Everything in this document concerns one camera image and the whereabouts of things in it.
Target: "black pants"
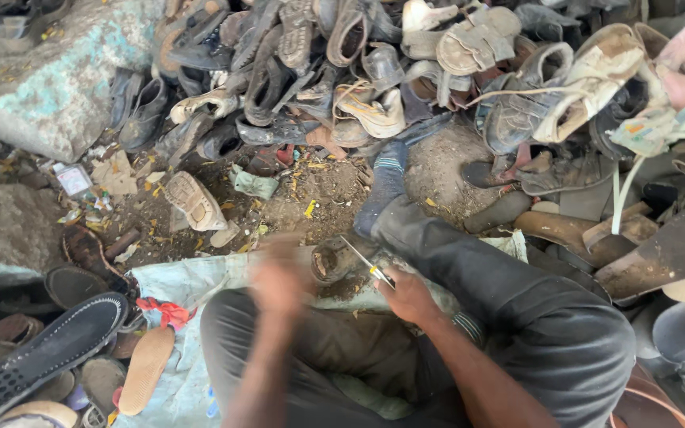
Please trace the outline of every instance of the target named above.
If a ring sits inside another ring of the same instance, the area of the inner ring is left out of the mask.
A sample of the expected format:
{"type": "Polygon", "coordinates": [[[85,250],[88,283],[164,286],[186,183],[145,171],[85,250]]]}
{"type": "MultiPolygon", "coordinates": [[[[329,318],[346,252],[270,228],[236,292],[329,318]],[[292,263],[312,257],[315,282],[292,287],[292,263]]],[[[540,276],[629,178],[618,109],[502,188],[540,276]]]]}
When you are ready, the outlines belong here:
{"type": "MultiPolygon", "coordinates": [[[[446,287],[500,337],[491,358],[565,427],[602,427],[628,382],[635,338],[628,321],[570,279],[532,267],[425,217],[406,196],[377,219],[372,238],[446,287]]],[[[219,406],[227,407],[253,341],[256,308],[240,290],[203,311],[203,352],[219,406]]],[[[287,426],[471,426],[461,397],[426,336],[388,315],[313,310],[293,348],[287,426]],[[384,420],[356,404],[325,373],[360,378],[416,411],[384,420]]]]}

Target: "soil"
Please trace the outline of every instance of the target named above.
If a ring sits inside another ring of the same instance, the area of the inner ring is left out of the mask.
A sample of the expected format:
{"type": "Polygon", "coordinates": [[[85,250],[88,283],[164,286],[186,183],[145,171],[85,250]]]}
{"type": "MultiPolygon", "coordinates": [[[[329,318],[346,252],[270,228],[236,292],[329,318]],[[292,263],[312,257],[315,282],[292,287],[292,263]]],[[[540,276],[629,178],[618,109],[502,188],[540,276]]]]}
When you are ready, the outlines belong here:
{"type": "MultiPolygon", "coordinates": [[[[114,138],[106,136],[98,145],[111,145],[114,138]]],[[[281,175],[279,188],[268,201],[239,193],[228,181],[232,163],[244,165],[257,151],[256,147],[243,145],[227,158],[215,162],[197,155],[185,161],[181,169],[202,181],[224,206],[222,211],[226,219],[234,220],[242,230],[223,248],[210,246],[209,238],[214,231],[184,229],[171,232],[171,205],[166,201],[164,191],[156,193],[157,184],[146,190],[142,178],[138,179],[136,195],[113,198],[112,222],[107,230],[100,230],[98,234],[105,245],[111,245],[131,228],[142,233],[140,248],[119,266],[128,270],[198,255],[226,255],[255,249],[267,236],[278,232],[297,233],[304,245],[315,245],[332,235],[350,231],[356,212],[371,190],[372,174],[367,160],[320,159],[313,148],[296,149],[299,160],[281,175]],[[308,218],[305,213],[310,206],[313,210],[308,218]],[[264,235],[259,234],[260,225],[268,228],[264,235]]],[[[166,171],[159,182],[165,187],[174,171],[154,150],[128,155],[135,170],[151,159],[155,162],[153,171],[166,171]]],[[[492,156],[473,126],[454,120],[443,131],[412,147],[406,168],[406,192],[430,216],[441,216],[462,228],[465,216],[489,206],[499,197],[498,190],[480,190],[463,182],[461,167],[475,160],[490,161],[492,156]]],[[[84,159],[84,166],[90,173],[90,159],[84,159]]],[[[365,280],[365,273],[356,275],[321,290],[320,294],[345,296],[365,280]]]]}

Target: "concrete slab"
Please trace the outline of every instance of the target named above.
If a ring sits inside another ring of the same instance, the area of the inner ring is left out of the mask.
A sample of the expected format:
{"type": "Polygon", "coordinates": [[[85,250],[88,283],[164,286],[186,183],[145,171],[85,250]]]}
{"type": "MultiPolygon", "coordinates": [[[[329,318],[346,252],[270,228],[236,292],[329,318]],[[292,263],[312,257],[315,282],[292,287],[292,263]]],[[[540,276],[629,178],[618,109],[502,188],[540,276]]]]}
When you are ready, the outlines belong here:
{"type": "Polygon", "coordinates": [[[61,212],[52,190],[0,184],[0,286],[31,283],[64,263],[61,212]]]}
{"type": "Polygon", "coordinates": [[[76,0],[30,52],[0,54],[0,140],[65,162],[78,160],[109,121],[116,66],[151,64],[163,0],[76,0]]]}

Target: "tan insole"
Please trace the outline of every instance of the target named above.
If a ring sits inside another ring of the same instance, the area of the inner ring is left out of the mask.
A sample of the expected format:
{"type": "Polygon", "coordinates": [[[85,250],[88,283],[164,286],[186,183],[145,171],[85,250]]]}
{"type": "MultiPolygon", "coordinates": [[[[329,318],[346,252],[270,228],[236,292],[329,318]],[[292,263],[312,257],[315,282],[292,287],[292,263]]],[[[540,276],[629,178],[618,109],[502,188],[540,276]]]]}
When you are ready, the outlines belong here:
{"type": "Polygon", "coordinates": [[[149,330],[139,340],[128,365],[126,384],[120,393],[120,413],[133,416],[147,406],[170,353],[174,350],[174,336],[173,329],[157,327],[149,330]]]}

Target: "hand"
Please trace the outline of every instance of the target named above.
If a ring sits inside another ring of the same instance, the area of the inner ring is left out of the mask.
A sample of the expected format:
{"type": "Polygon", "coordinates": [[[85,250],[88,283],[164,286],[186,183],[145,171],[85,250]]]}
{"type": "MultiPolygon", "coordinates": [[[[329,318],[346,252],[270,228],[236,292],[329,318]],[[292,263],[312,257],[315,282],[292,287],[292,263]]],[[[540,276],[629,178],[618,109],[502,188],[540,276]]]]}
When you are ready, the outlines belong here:
{"type": "Polygon", "coordinates": [[[386,267],[384,272],[395,282],[395,290],[379,279],[375,281],[375,287],[400,319],[420,325],[423,320],[442,314],[419,277],[396,266],[386,267]]]}
{"type": "Polygon", "coordinates": [[[298,239],[277,235],[262,245],[265,258],[253,268],[251,287],[262,315],[295,320],[303,315],[306,294],[316,296],[311,272],[298,266],[298,239]]]}

